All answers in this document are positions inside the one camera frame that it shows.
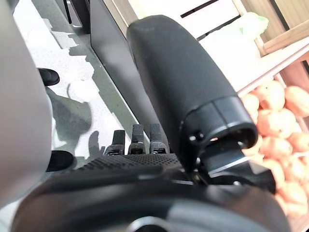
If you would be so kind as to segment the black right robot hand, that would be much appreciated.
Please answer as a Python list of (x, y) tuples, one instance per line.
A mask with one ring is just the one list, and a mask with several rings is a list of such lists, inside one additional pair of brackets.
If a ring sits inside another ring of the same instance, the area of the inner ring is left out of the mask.
[(251, 162), (258, 131), (200, 43), (163, 15), (127, 41), (172, 149), (104, 155), (52, 177), (20, 204), (14, 232), (288, 232), (270, 169)]

